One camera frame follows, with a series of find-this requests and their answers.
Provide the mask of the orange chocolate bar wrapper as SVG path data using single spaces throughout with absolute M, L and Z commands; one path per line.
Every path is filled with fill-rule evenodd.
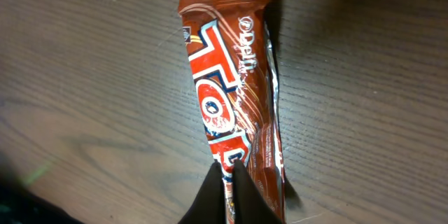
M 279 84 L 264 17 L 269 2 L 180 0 L 178 5 L 207 141 L 221 165 L 228 223 L 235 220 L 236 160 L 269 208 L 285 216 Z

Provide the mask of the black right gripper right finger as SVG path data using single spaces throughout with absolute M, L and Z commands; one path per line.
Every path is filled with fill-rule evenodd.
M 282 224 L 265 203 L 241 160 L 235 161 L 232 176 L 235 224 Z

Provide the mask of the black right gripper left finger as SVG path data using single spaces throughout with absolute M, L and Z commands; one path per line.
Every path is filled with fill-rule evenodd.
M 179 224 L 226 224 L 221 165 L 214 162 L 191 207 Z

